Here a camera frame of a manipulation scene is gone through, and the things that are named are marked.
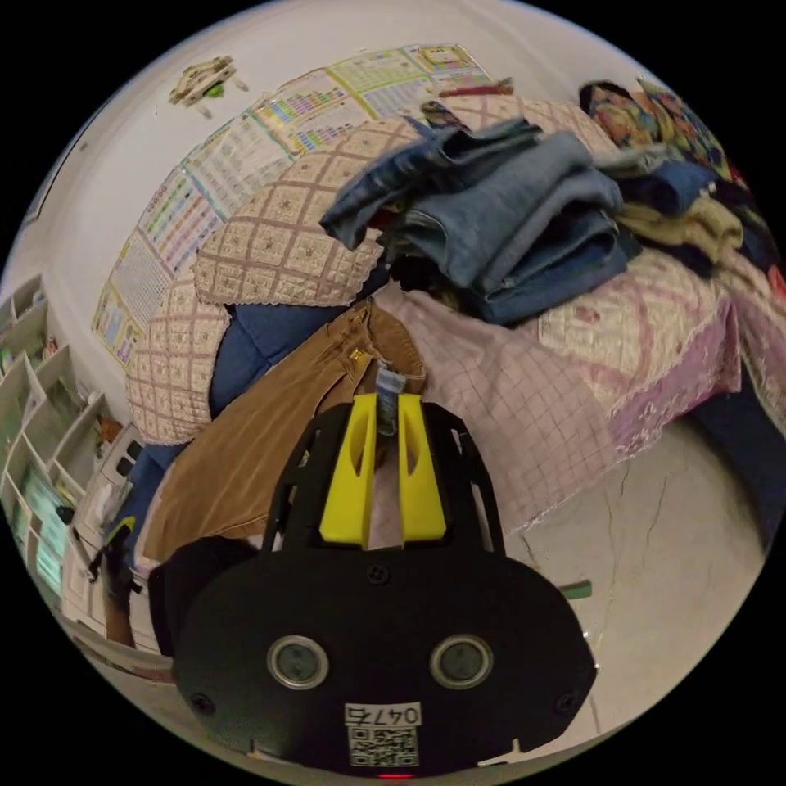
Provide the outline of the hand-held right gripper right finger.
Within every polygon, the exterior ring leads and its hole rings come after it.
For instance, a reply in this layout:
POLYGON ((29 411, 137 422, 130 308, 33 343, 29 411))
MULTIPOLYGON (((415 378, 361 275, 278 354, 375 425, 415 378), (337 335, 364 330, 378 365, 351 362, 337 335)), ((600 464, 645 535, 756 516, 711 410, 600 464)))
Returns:
POLYGON ((422 399, 398 399, 398 487, 405 548, 441 541, 447 531, 422 399))

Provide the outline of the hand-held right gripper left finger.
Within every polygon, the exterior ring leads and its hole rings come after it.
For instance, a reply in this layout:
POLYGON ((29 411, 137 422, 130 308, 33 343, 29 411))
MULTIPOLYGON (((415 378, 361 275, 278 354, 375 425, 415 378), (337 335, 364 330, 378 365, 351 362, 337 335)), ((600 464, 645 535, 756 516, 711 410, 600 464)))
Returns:
POLYGON ((377 462, 377 395, 357 395, 349 410, 319 534, 327 544, 366 548, 377 462))

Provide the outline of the person's left hand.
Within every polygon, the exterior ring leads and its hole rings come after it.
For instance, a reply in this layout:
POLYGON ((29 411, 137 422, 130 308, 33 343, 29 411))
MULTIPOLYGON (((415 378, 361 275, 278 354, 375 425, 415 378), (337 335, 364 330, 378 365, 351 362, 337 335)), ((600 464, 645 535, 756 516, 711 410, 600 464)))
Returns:
POLYGON ((130 592, 113 594, 105 592, 103 608, 106 638, 112 643, 135 648, 133 628, 130 620, 130 592))

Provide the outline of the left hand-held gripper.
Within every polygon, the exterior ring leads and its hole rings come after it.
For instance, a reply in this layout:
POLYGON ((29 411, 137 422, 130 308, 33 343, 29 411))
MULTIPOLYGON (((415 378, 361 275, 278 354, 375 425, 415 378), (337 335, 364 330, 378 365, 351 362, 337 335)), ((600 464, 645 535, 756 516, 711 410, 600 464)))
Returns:
POLYGON ((123 517, 107 534, 104 545, 88 564, 88 581, 102 579, 104 590, 112 599, 129 599, 140 594, 142 587, 126 564, 127 545, 136 525, 135 516, 123 517))

